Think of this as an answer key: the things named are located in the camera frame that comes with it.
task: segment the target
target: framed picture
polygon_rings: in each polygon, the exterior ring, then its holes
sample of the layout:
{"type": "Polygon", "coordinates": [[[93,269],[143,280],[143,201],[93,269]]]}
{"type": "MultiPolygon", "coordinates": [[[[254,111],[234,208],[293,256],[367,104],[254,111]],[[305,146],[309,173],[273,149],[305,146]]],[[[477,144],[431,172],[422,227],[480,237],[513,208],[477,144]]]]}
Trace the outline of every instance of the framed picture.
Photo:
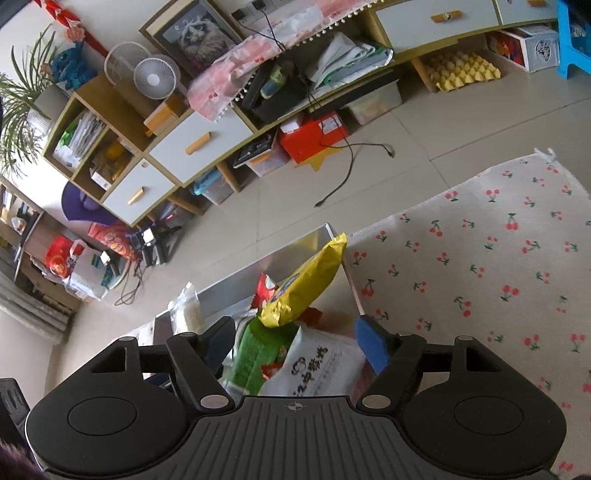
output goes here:
{"type": "Polygon", "coordinates": [[[242,41],[230,22],[207,0],[173,0],[140,32],[192,79],[242,41]]]}

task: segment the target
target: egg carton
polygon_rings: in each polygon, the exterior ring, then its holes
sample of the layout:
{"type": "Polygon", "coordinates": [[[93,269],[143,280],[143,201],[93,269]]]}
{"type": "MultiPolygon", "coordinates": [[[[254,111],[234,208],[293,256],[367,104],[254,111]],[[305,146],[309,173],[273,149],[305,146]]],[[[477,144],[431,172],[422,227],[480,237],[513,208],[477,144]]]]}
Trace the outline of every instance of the egg carton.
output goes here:
{"type": "Polygon", "coordinates": [[[444,92],[469,83],[501,78],[501,71],[476,53],[468,55],[458,51],[455,54],[438,55],[427,63],[427,73],[431,80],[444,92]]]}

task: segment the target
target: electric fan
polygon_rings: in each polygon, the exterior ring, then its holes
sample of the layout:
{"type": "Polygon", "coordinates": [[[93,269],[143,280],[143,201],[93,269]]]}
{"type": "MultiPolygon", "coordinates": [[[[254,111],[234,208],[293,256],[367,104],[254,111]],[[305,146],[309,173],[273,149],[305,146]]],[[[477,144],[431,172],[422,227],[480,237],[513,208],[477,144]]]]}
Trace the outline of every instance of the electric fan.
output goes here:
{"type": "Polygon", "coordinates": [[[146,97],[162,100],[180,84],[181,71],[166,55],[153,55],[141,61],[134,71],[135,87],[146,97]]]}
{"type": "Polygon", "coordinates": [[[150,51],[137,42],[120,43],[105,59],[105,75],[113,85],[117,85],[122,80],[131,80],[137,65],[149,56],[150,51]]]}

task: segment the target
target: power cord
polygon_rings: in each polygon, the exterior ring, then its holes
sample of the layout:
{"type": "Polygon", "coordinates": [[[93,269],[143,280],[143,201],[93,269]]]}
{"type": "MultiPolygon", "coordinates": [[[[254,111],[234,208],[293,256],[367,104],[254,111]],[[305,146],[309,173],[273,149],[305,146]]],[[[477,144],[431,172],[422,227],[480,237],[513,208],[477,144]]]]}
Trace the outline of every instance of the power cord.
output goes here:
{"type": "MultiPolygon", "coordinates": [[[[273,30],[273,27],[271,25],[271,21],[269,20],[269,17],[267,16],[267,14],[263,11],[263,10],[259,10],[264,16],[265,19],[267,20],[267,24],[269,25],[269,29],[271,30],[271,35],[272,37],[269,37],[268,35],[262,34],[257,30],[254,30],[252,28],[248,28],[248,27],[244,27],[247,30],[250,30],[254,33],[256,33],[257,35],[260,35],[261,37],[265,37],[268,38],[269,40],[273,40],[275,41],[275,43],[277,44],[277,46],[279,47],[279,49],[281,50],[282,53],[286,53],[287,52],[287,48],[286,46],[277,40],[276,36],[275,36],[275,31],[273,30]]],[[[312,94],[312,92],[310,91],[310,85],[308,84],[308,81],[306,79],[306,77],[304,76],[303,72],[300,71],[299,67],[296,65],[296,63],[294,62],[294,72],[295,75],[301,80],[301,82],[304,84],[304,86],[306,87],[306,92],[307,92],[307,96],[308,96],[308,102],[311,105],[314,105],[314,103],[316,104],[316,108],[321,107],[322,105],[320,104],[320,102],[314,98],[314,95],[312,94]]],[[[370,143],[370,142],[356,142],[356,143],[350,143],[347,138],[345,137],[343,140],[345,141],[346,145],[343,146],[335,146],[335,145],[324,145],[322,143],[322,138],[325,136],[325,133],[322,133],[322,136],[320,137],[319,143],[321,147],[324,148],[348,148],[350,153],[351,153],[351,160],[349,163],[349,169],[347,171],[347,175],[345,176],[345,179],[334,189],[332,190],[328,195],[326,195],[321,201],[317,202],[314,205],[314,208],[316,207],[320,207],[322,206],[326,200],[328,200],[330,197],[332,197],[336,192],[338,192],[348,181],[349,178],[351,177],[351,173],[353,171],[353,165],[355,164],[355,152],[353,151],[353,147],[354,146],[361,146],[361,145],[367,145],[370,147],[382,147],[386,153],[388,154],[388,156],[390,158],[394,158],[394,152],[390,150],[391,147],[389,147],[389,145],[383,144],[383,143],[370,143]]]]}
{"type": "Polygon", "coordinates": [[[134,301],[135,301],[135,296],[138,293],[139,288],[141,287],[141,284],[144,280],[144,274],[146,272],[146,270],[148,269],[148,267],[144,267],[144,269],[142,270],[141,268],[142,265],[142,261],[138,260],[135,265],[134,265],[134,278],[138,279],[138,282],[136,284],[136,286],[129,292],[125,292],[125,289],[127,288],[127,284],[129,282],[130,279],[130,272],[131,272],[131,263],[129,263],[129,265],[127,265],[127,269],[125,270],[124,273],[124,283],[123,283],[123,288],[121,290],[121,296],[119,298],[119,300],[117,300],[115,302],[115,306],[119,307],[121,305],[131,305],[134,301]]]}

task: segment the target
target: red decoration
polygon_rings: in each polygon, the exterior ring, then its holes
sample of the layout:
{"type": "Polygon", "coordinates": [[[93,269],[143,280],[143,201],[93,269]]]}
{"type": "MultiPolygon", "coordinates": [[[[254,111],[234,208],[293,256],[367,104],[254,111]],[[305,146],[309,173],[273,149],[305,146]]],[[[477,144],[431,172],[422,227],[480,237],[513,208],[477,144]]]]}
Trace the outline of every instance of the red decoration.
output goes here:
{"type": "MultiPolygon", "coordinates": [[[[54,2],[53,0],[34,0],[34,2],[41,8],[45,8],[49,14],[64,27],[73,28],[80,26],[82,20],[68,9],[60,7],[57,2],[54,2]]],[[[86,32],[86,43],[105,58],[109,54],[108,50],[88,32],[86,32]]]]}

